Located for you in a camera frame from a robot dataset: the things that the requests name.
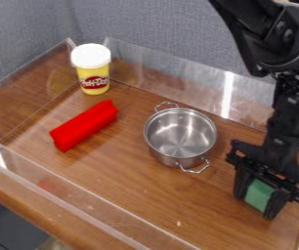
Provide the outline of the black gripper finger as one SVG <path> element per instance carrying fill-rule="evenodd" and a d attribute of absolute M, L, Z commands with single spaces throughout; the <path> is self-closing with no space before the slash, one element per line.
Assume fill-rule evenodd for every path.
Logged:
<path fill-rule="evenodd" d="M 290 192 L 282 188 L 275 189 L 269 196 L 269 201 L 266 204 L 263 218 L 271 220 L 279 210 L 282 209 L 285 203 L 289 201 Z"/>
<path fill-rule="evenodd" d="M 237 199 L 242 199 L 246 195 L 247 187 L 253 181 L 253 175 L 243 165 L 235 166 L 233 195 Z"/>

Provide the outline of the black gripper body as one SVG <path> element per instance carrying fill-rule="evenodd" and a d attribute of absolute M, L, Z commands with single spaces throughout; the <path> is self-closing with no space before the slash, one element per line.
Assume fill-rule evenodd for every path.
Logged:
<path fill-rule="evenodd" d="M 265 139 L 261 146 L 237 140 L 230 141 L 226 161 L 234 166 L 243 165 L 253 180 L 258 179 L 275 189 L 290 192 L 287 202 L 299 203 L 299 141 Z"/>

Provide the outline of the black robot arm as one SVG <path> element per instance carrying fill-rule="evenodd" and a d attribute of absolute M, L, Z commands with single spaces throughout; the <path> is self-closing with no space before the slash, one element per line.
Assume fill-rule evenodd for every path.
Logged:
<path fill-rule="evenodd" d="M 271 0 L 209 0 L 251 75 L 274 79 L 266 136 L 258 146 L 230 142 L 233 195 L 270 220 L 299 202 L 299 7 Z"/>

